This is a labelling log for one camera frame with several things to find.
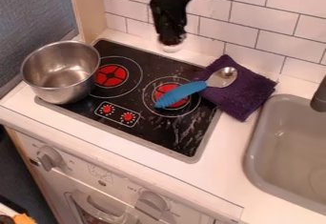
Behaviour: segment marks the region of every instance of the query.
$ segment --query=purple towel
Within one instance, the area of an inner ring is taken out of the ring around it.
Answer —
[[[238,71],[233,84],[224,89],[208,87],[200,95],[227,114],[245,121],[275,91],[276,82],[240,66],[226,54],[215,60],[195,80],[206,81],[214,72],[225,67],[234,67]]]

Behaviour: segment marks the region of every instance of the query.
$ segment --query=sink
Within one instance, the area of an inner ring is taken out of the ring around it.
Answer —
[[[309,104],[289,94],[265,103],[244,172],[260,190],[326,215],[326,113]]]

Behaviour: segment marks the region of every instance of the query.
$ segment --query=black cooktop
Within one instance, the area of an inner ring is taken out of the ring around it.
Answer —
[[[102,57],[96,88],[90,96],[62,108],[141,138],[150,147],[155,144],[194,156],[215,115],[215,105],[199,94],[164,110],[155,109],[154,102],[164,92],[193,80],[202,68],[107,40],[94,46]]]

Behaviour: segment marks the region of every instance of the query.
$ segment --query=metal bowl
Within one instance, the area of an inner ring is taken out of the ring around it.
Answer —
[[[92,46],[63,41],[32,52],[20,72],[36,95],[52,104],[67,104],[90,94],[100,56]]]

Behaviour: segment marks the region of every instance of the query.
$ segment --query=blue spoon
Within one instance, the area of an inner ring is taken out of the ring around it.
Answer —
[[[226,88],[233,84],[236,78],[236,68],[222,68],[218,70],[215,75],[211,75],[207,81],[187,83],[175,88],[174,90],[164,93],[163,96],[156,101],[155,107],[158,109],[167,108],[179,100],[188,97],[189,95],[205,90],[211,85],[220,89]]]

